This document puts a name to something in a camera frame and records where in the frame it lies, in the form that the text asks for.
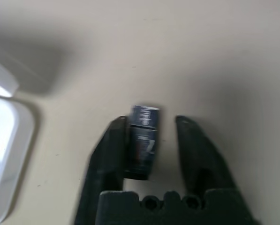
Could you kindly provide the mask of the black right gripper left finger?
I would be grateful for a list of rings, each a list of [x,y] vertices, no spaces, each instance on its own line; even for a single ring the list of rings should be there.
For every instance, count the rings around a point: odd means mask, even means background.
[[[76,211],[76,225],[95,224],[101,192],[122,191],[127,127],[127,116],[114,119],[94,149]]]

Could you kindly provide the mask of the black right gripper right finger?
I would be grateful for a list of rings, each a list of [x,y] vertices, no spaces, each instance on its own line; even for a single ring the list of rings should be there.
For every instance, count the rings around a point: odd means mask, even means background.
[[[188,194],[209,189],[236,188],[224,158],[203,129],[192,119],[176,116],[182,177]]]

